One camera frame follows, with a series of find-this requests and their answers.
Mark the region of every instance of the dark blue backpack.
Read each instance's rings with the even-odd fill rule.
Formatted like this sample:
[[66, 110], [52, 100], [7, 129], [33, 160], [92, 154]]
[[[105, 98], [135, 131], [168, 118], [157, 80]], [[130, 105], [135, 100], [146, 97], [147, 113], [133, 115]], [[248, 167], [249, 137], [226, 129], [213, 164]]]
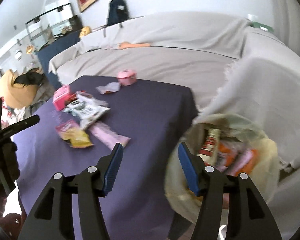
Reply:
[[112, 0], [109, 4], [109, 17], [106, 27], [126, 20], [128, 20], [128, 9], [126, 3], [123, 0]]

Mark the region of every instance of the blue gripper pad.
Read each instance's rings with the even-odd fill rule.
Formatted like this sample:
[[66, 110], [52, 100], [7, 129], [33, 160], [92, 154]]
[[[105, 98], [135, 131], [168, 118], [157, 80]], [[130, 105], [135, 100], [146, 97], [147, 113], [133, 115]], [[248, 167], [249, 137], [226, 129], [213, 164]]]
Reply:
[[104, 175], [104, 184], [102, 191], [107, 196], [109, 192], [112, 191], [115, 178], [117, 177], [120, 164], [123, 158], [123, 147], [121, 144], [117, 143], [112, 152], [113, 156], [108, 166], [108, 169]]
[[189, 189], [195, 194], [199, 194], [199, 178], [195, 167], [192, 165], [191, 158], [195, 157], [191, 155], [186, 143], [182, 142], [178, 147], [178, 156], [185, 174], [186, 180], [188, 182]]

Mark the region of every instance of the tablecloth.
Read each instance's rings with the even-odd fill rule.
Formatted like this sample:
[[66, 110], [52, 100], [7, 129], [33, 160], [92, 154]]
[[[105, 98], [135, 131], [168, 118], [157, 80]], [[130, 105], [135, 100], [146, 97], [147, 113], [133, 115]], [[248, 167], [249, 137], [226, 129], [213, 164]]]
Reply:
[[[111, 110], [102, 118], [118, 134], [130, 137], [112, 192], [100, 198], [111, 240], [164, 240], [174, 212], [164, 195], [167, 160], [181, 135], [197, 115], [192, 92], [178, 85], [138, 80], [113, 94], [100, 95], [95, 87], [114, 77], [83, 76], [70, 85], [107, 101]], [[56, 172], [79, 174], [111, 150], [93, 135], [93, 147], [73, 149], [62, 141], [55, 126], [72, 118], [56, 112], [48, 101], [37, 112], [39, 124], [14, 137], [21, 176], [17, 181], [27, 213]], [[78, 203], [74, 195], [76, 240], [82, 239]]]

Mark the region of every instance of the plastic bag liner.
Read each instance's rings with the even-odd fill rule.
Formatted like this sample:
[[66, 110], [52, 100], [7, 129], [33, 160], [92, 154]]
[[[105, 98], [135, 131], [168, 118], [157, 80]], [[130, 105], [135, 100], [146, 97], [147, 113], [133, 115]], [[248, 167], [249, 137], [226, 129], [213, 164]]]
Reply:
[[[206, 136], [205, 129], [216, 125], [223, 135], [247, 142], [259, 151], [256, 166], [249, 174], [263, 198], [268, 203], [279, 181], [279, 159], [276, 143], [250, 120], [237, 114], [213, 114], [197, 117], [180, 142], [186, 142], [192, 154], [197, 154]], [[170, 155], [164, 186], [172, 209], [192, 223], [196, 223], [202, 202], [189, 191], [179, 158], [178, 146]], [[227, 224], [228, 210], [223, 209], [221, 225]]]

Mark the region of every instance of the pink container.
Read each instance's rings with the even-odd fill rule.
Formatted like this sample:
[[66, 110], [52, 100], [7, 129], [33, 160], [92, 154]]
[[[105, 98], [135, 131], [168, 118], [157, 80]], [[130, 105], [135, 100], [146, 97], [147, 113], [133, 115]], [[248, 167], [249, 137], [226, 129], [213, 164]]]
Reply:
[[129, 86], [137, 81], [135, 70], [125, 69], [118, 73], [117, 78], [122, 86]]
[[70, 98], [70, 96], [69, 85], [63, 86], [54, 92], [52, 103], [58, 111], [61, 111], [66, 107], [65, 102]]

